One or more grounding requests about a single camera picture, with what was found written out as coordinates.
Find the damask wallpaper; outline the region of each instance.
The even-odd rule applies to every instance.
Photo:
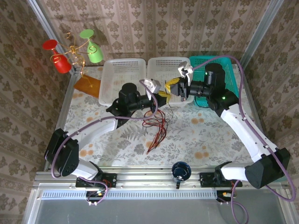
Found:
[[[285,0],[246,68],[263,129],[292,154],[299,189],[299,1]],[[299,196],[296,207],[299,211]]]
[[[48,37],[25,0],[0,0],[0,223],[16,224],[56,127],[69,82],[42,50]]]
[[[39,0],[62,40],[69,31],[80,40],[83,29],[93,29],[104,60],[198,54],[231,54],[240,59],[269,2]]]

